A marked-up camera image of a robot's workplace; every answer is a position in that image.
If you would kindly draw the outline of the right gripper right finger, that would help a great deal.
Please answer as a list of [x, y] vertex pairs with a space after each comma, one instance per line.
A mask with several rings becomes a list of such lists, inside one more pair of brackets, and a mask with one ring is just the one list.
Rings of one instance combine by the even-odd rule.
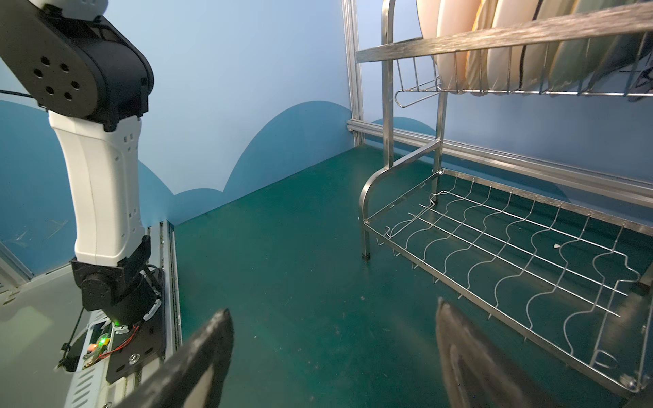
[[435, 336], [451, 407], [559, 407], [454, 304], [438, 299]]

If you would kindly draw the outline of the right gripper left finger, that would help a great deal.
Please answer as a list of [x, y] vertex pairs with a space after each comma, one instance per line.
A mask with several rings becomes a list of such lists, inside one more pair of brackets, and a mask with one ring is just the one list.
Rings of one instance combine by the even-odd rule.
[[233, 319], [229, 309], [222, 309], [118, 405], [218, 407], [233, 348]]

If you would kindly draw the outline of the chrome wire dish rack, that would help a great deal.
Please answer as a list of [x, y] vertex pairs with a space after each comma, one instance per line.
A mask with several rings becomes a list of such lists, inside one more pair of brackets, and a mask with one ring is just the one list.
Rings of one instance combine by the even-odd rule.
[[[450, 95], [600, 98], [588, 78], [567, 91], [450, 91], [435, 56], [642, 32], [630, 75], [612, 98], [634, 97], [634, 72], [652, 55], [652, 6], [636, 3], [446, 37], [394, 36], [395, 3], [382, 6], [381, 44], [359, 64], [381, 66], [384, 164], [359, 198], [362, 258], [388, 246], [526, 341], [624, 399], [652, 387], [652, 229], [630, 216], [580, 206], [537, 178], [445, 155]], [[394, 130], [435, 136], [418, 149]]]

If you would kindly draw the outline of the orange sunburst plate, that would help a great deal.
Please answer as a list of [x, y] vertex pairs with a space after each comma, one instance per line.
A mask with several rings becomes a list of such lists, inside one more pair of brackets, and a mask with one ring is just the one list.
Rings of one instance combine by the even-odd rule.
[[[500, 0], [492, 28], [530, 22], [536, 15], [537, 0]], [[513, 91], [520, 85], [520, 61], [524, 46], [492, 48], [487, 53], [486, 76], [492, 91]]]

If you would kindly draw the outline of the pale green flower plate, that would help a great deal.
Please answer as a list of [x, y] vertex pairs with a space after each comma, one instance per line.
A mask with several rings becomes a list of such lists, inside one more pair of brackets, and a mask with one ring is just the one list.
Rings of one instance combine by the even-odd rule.
[[598, 67], [609, 42], [609, 37], [562, 42], [549, 71], [549, 90], [561, 92], [577, 88], [578, 82]]

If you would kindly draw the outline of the large pale green plate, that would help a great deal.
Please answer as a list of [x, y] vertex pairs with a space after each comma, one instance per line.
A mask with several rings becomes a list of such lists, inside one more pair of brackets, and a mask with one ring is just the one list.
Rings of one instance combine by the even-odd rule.
[[[575, 13], [590, 13], [644, 1], [580, 1]], [[584, 73], [588, 78], [586, 90], [595, 88], [606, 76], [634, 63], [634, 57], [644, 37], [642, 32], [618, 36], [594, 37], [590, 40], [588, 59]]]

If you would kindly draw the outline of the white plate black cloud line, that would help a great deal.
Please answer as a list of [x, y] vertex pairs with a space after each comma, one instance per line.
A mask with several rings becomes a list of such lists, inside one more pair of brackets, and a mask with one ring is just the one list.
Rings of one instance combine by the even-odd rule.
[[[442, 0], [437, 37], [471, 32], [480, 5], [480, 0]], [[435, 56], [442, 89], [457, 91], [466, 88], [466, 58], [466, 52]]]

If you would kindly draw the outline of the cream floral plate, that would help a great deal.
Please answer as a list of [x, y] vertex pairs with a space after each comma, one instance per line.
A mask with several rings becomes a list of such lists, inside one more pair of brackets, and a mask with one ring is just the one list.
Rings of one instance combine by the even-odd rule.
[[[569, 15], [573, 11], [574, 5], [574, 0], [539, 1], [532, 20], [547, 20]], [[538, 91], [540, 89], [540, 83], [549, 73], [558, 47], [559, 42], [542, 42], [524, 47], [520, 60], [521, 90]]]

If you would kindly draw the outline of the white plate dark lettered rim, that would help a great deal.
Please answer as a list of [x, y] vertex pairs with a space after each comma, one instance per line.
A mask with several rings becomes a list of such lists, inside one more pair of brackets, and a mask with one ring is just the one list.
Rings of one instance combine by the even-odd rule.
[[418, 22], [423, 39], [437, 37], [440, 0], [417, 0]]

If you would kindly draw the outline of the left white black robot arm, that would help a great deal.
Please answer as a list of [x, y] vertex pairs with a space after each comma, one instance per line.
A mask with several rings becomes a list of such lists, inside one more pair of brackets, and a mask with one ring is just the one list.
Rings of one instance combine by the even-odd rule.
[[150, 63], [105, 18], [105, 1], [4, 1], [1, 57], [49, 114], [77, 227], [71, 266], [83, 307], [114, 324], [151, 319], [162, 296], [139, 205], [138, 147]]

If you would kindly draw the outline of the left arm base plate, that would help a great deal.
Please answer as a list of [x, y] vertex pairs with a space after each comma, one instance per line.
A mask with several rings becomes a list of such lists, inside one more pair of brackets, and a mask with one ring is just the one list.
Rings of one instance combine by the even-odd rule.
[[109, 384], [165, 355], [164, 294], [163, 271], [149, 265], [140, 273], [135, 289], [110, 307], [114, 330], [105, 376]]

